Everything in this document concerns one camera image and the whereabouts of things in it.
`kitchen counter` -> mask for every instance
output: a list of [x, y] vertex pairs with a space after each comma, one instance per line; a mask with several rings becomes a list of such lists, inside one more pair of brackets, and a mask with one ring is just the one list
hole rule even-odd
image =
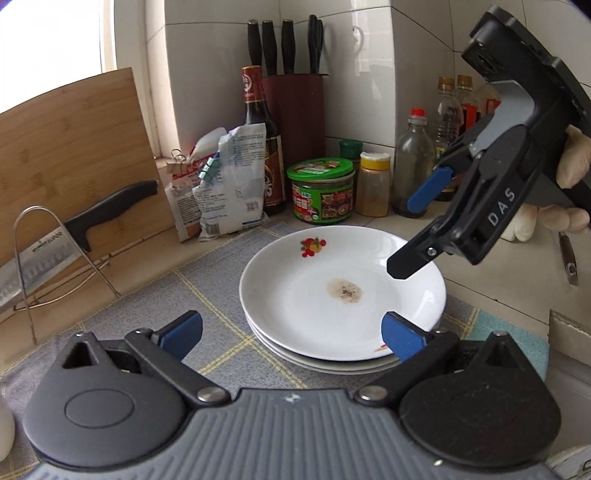
[[[391, 215], [371, 219], [353, 215], [346, 223], [362, 225], [410, 238], [446, 208], [434, 205], [418, 220]], [[274, 220], [297, 229], [310, 225], [285, 212]], [[169, 229], [117, 252], [105, 275], [122, 294], [128, 294], [189, 261], [233, 241], [237, 235], [210, 242], [191, 239], [178, 242], [176, 230]], [[540, 336], [550, 332], [553, 347], [591, 365], [591, 235], [571, 236], [579, 268], [579, 286], [568, 284], [558, 237], [538, 228], [526, 244], [499, 241], [477, 266], [465, 259], [442, 255], [436, 260], [452, 296], [491, 312], [506, 321]], [[57, 297], [79, 282], [72, 279], [46, 295]], [[39, 343], [68, 328], [84, 329], [85, 318], [114, 301], [111, 291], [100, 279], [93, 278], [76, 293], [54, 304], [33, 310]], [[551, 310], [560, 314], [550, 315]], [[2, 316], [0, 323], [0, 372], [34, 349], [28, 319], [24, 312]]]

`window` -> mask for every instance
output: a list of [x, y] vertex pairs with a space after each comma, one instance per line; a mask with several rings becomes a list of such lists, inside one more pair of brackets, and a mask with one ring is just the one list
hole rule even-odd
[[0, 112], [101, 73], [101, 4], [12, 0], [0, 10]]

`green jar lid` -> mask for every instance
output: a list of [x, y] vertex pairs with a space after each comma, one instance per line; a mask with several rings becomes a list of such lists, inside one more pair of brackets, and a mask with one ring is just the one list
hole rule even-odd
[[363, 151], [363, 142], [359, 140], [341, 140], [339, 142], [340, 156], [351, 160], [361, 158]]
[[287, 170], [291, 180], [330, 180], [344, 177], [353, 171], [353, 162], [345, 158], [325, 157], [292, 165]]

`white glove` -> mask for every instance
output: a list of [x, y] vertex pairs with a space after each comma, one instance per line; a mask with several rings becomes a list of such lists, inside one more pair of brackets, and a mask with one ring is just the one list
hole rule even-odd
[[[580, 182], [591, 164], [591, 138], [572, 125], [566, 129], [569, 135], [556, 170], [556, 183], [569, 189]], [[538, 208], [524, 203], [507, 226], [501, 238], [512, 242], [527, 242], [534, 234], [536, 220], [556, 232], [583, 233], [588, 231], [589, 213], [580, 208], [564, 209], [558, 205]]]

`plastic bag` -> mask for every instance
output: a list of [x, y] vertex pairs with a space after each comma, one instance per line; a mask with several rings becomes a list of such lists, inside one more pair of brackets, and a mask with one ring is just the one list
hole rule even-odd
[[237, 232], [266, 220], [262, 211], [266, 137], [265, 124], [254, 124], [237, 127], [220, 139], [219, 158], [207, 161], [208, 167], [218, 168], [217, 174], [210, 180], [202, 174], [204, 180], [193, 189], [201, 210], [200, 240]]
[[167, 165], [169, 173], [173, 174], [173, 179], [165, 186], [164, 191], [170, 209], [173, 211], [174, 225], [181, 242], [201, 232], [199, 225], [201, 211], [192, 190], [201, 182], [199, 171], [208, 157], [216, 152], [220, 137], [226, 133], [226, 129], [216, 128], [199, 139], [189, 160], [179, 163], [170, 162], [170, 165]]

